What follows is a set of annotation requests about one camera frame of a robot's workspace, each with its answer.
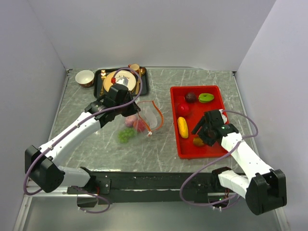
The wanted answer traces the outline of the dark purple plum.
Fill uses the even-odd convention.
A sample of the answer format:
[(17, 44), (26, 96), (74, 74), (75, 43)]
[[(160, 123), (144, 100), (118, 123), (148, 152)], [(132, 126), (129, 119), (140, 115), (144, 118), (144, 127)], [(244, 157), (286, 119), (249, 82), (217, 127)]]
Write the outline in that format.
[(187, 103), (194, 103), (197, 100), (197, 97), (194, 92), (187, 93), (184, 98)]

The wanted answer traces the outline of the clear zip bag orange zipper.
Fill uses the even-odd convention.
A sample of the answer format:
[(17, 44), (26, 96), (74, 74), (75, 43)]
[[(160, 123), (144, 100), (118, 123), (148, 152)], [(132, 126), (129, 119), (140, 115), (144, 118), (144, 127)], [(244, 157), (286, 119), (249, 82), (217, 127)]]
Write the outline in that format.
[[(146, 130), (144, 132), (137, 132), (134, 138), (131, 138), (127, 143), (133, 143), (138, 144), (142, 140), (144, 140), (147, 137), (150, 137), (158, 131), (163, 123), (164, 123), (164, 117), (159, 108), (156, 106), (154, 101), (138, 101), (137, 106), (141, 109), (140, 112), (135, 114), (138, 118), (138, 120), (142, 120), (145, 123)], [(121, 126), (119, 127), (119, 130), (117, 132), (117, 135), (119, 131), (127, 128), (125, 125), (125, 118), (122, 119)]]

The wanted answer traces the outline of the green apple slice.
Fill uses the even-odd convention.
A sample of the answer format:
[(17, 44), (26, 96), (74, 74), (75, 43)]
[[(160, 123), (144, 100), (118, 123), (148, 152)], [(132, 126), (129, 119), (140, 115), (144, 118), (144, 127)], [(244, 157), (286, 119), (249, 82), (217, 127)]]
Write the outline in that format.
[(212, 100), (214, 100), (215, 96), (213, 94), (210, 94), (210, 93), (201, 93), (199, 96), (198, 96), (198, 101), (200, 103), (209, 103), (211, 102)]

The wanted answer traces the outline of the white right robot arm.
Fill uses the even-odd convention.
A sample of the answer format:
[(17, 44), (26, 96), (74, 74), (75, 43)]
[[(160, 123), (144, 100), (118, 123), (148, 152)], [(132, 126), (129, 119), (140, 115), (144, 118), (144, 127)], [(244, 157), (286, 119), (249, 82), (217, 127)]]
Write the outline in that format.
[(226, 122), (223, 112), (205, 112), (192, 134), (197, 135), (208, 146), (218, 143), (230, 153), (245, 175), (240, 176), (229, 167), (213, 170), (211, 188), (217, 192), (228, 188), (237, 193), (245, 199), (248, 208), (255, 215), (285, 206), (285, 174), (266, 164), (244, 141), (238, 129)]

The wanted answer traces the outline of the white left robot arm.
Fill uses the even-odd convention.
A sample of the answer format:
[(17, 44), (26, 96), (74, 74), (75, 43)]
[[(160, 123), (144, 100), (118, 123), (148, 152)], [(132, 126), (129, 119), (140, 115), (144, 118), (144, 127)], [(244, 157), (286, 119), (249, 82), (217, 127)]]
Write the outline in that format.
[(53, 192), (60, 186), (78, 186), (84, 193), (95, 189), (95, 176), (86, 168), (63, 167), (61, 163), (89, 135), (103, 128), (117, 115), (131, 116), (140, 111), (128, 88), (114, 84), (106, 95), (91, 102), (81, 115), (58, 136), (25, 151), (26, 177), (41, 190)]

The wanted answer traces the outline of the green grape bunch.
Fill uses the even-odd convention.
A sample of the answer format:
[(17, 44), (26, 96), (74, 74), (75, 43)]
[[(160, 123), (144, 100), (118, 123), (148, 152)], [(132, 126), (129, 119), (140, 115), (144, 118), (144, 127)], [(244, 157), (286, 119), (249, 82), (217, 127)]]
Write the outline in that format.
[(134, 128), (125, 128), (118, 133), (118, 140), (120, 143), (127, 143), (131, 138), (136, 135), (136, 130)]

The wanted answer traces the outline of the yellow brown mango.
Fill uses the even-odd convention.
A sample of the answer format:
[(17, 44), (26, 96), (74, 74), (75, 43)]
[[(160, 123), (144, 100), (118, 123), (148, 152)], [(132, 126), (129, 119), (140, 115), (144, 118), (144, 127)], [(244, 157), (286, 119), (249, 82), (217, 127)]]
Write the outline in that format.
[(205, 145), (204, 142), (199, 137), (194, 137), (193, 144), (196, 147), (202, 147)]

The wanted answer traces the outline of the pink red peach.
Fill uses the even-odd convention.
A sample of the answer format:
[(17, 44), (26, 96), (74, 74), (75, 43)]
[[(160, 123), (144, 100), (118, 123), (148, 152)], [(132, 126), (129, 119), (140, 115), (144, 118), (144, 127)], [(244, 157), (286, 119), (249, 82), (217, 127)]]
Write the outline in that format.
[(138, 120), (136, 115), (130, 115), (125, 118), (125, 125), (128, 128), (133, 127), (134, 123)]

